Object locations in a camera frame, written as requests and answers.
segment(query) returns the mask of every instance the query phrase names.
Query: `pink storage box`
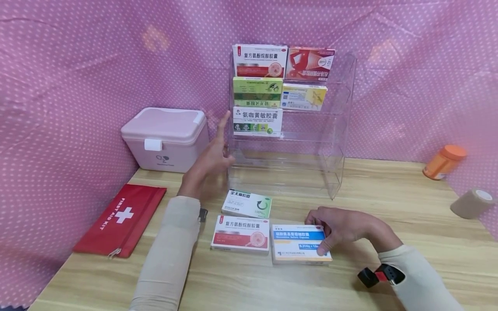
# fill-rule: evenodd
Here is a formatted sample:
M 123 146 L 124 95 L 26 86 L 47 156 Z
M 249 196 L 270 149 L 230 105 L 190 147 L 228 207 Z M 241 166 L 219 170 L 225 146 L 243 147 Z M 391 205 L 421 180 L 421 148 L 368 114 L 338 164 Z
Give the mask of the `pink storage box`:
M 206 116 L 199 110 L 145 108 L 121 128 L 145 170 L 185 173 L 209 143 Z

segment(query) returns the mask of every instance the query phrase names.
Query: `storage box lid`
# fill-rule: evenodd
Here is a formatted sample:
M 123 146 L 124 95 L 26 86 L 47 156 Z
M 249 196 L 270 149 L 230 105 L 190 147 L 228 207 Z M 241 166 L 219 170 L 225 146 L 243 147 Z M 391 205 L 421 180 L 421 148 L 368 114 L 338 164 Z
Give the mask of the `storage box lid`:
M 121 128 L 124 139 L 144 140 L 146 150 L 160 151 L 162 141 L 191 145 L 206 117 L 200 110 L 148 107 Z

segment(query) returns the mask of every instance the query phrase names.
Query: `medicine display rack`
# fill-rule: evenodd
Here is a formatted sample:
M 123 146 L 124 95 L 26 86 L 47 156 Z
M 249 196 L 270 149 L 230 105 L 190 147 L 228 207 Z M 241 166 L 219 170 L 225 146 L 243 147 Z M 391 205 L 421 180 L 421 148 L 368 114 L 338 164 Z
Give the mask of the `medicine display rack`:
M 330 197 L 342 183 L 344 148 L 353 103 L 356 57 L 336 52 L 327 82 L 284 80 L 284 83 L 326 85 L 320 111 L 283 110 L 279 137 L 234 135 L 228 127 L 228 148 L 236 163 L 228 170 L 230 189 L 266 196 Z M 231 62 L 230 110 L 233 115 L 234 64 Z

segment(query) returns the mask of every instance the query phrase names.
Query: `white cross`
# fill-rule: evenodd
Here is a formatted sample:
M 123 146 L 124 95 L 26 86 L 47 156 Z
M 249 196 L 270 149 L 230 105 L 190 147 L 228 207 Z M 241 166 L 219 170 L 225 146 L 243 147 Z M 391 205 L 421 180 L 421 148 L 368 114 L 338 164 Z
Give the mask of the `white cross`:
M 129 219 L 133 217 L 133 213 L 131 212 L 131 207 L 127 207 L 124 211 L 118 211 L 114 217 L 119 218 L 117 223 L 123 223 L 125 219 Z

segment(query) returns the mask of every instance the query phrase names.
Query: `orange bottle cap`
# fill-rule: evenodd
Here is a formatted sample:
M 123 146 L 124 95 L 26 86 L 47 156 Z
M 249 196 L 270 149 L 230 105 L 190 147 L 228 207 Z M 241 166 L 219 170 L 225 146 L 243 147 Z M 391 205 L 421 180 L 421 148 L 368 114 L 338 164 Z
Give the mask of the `orange bottle cap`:
M 448 159 L 455 161 L 463 160 L 467 156 L 465 149 L 457 145 L 446 145 L 439 152 Z

